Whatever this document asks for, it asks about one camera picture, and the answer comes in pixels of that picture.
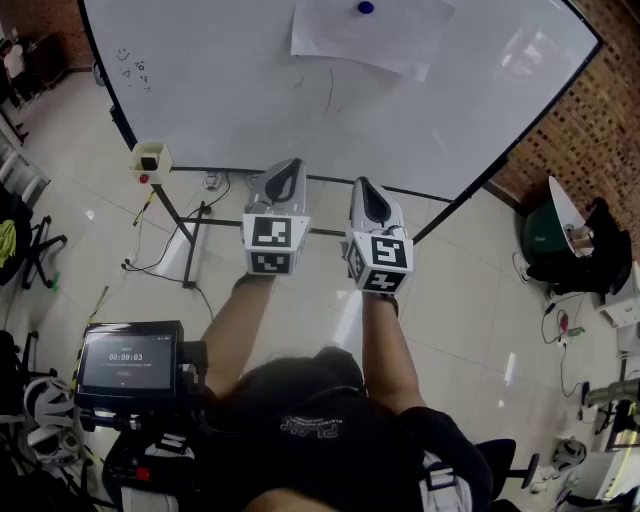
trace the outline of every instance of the yellow cloth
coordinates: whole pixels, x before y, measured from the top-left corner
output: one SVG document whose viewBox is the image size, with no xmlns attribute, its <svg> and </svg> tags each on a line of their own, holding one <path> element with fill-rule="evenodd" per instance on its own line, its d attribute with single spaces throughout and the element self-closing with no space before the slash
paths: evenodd
<svg viewBox="0 0 640 512">
<path fill-rule="evenodd" d="M 12 220 L 0 224 L 0 268 L 16 253 L 16 228 Z"/>
</svg>

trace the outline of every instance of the white shirt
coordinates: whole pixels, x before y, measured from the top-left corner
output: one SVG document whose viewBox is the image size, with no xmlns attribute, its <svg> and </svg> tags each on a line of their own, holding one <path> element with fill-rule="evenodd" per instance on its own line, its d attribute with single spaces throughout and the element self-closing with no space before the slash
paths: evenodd
<svg viewBox="0 0 640 512">
<path fill-rule="evenodd" d="M 4 58 L 4 67 L 9 72 L 9 77 L 15 78 L 24 71 L 24 59 L 22 58 L 22 46 L 14 44 L 11 51 Z"/>
</svg>

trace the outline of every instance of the red button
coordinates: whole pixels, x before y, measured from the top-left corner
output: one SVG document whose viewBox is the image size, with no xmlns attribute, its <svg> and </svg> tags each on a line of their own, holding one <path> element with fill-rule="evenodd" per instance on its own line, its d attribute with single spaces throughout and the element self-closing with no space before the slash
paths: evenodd
<svg viewBox="0 0 640 512">
<path fill-rule="evenodd" d="M 144 480 L 145 482 L 151 482 L 151 471 L 149 471 L 149 468 L 136 468 L 136 478 L 138 480 Z"/>
</svg>

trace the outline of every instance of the blue magnet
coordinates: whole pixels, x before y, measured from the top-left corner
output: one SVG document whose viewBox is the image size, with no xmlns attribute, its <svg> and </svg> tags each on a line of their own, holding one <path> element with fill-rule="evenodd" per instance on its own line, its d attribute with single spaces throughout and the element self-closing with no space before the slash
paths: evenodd
<svg viewBox="0 0 640 512">
<path fill-rule="evenodd" d="M 375 9 L 375 7 L 371 2 L 360 2 L 358 4 L 358 10 L 362 14 L 371 14 L 373 12 L 373 9 Z"/>
</svg>

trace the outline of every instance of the tiled floor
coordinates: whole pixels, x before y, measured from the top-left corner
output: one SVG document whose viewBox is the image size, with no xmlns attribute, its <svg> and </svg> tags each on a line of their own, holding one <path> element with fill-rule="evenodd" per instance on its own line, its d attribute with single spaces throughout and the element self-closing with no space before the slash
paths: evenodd
<svg viewBox="0 0 640 512">
<path fill-rule="evenodd" d="M 22 113 L 30 132 L 25 149 L 52 178 L 36 206 L 36 218 L 51 215 L 51 233 L 65 233 L 69 244 L 47 259 L 50 268 L 60 271 L 60 291 L 36 282 L 31 291 L 17 293 L 7 328 L 19 341 L 28 329 L 38 328 L 38 368 L 56 367 L 67 379 L 105 285 L 109 291 L 98 321 L 178 319 L 187 339 L 199 338 L 209 322 L 197 293 L 145 275 L 118 274 L 122 260 L 136 250 L 138 231 L 132 223 L 149 189 L 134 183 L 126 170 L 129 153 L 111 121 L 110 104 L 90 74 L 74 74 Z M 206 191 L 202 181 L 199 173 L 172 173 L 165 189 L 178 211 L 188 213 L 201 200 L 217 197 L 219 192 Z M 349 194 L 345 185 L 311 182 L 313 224 L 344 228 Z M 442 209 L 426 199 L 397 198 L 411 234 Z M 239 219 L 246 199 L 243 179 L 232 176 L 231 191 L 213 207 L 214 215 Z M 474 441 L 514 438 L 516 462 L 523 465 L 533 452 L 548 461 L 554 436 L 575 435 L 589 442 L 592 425 L 587 423 L 593 418 L 589 411 L 584 422 L 578 421 L 578 397 L 562 395 L 562 350 L 545 345 L 540 336 L 542 288 L 521 283 L 513 269 L 520 221 L 480 190 L 416 247 L 416 272 L 399 299 L 427 403 L 453 416 Z M 139 264 L 156 261 L 173 227 L 155 200 L 145 214 Z M 240 233 L 204 228 L 200 247 L 194 275 L 215 313 L 245 270 Z M 185 257 L 186 243 L 177 236 L 159 271 L 180 277 Z M 10 294 L 11 287 L 1 291 L 4 309 Z M 572 321 L 579 303 L 579 298 L 563 303 Z M 360 304 L 338 240 L 310 236 L 296 276 L 280 279 L 273 292 L 249 367 L 274 355 L 314 354 L 331 343 L 360 360 Z M 552 336 L 554 322 L 548 320 L 546 331 Z M 596 386 L 614 380 L 615 331 L 594 312 L 591 296 L 586 296 L 576 324 L 587 332 L 568 349 L 566 388 L 587 378 Z M 112 432 L 98 432 L 88 442 L 104 456 L 113 438 Z M 514 483 L 505 494 L 523 510 L 548 509 L 555 497 L 552 492 L 534 497 Z"/>
</svg>

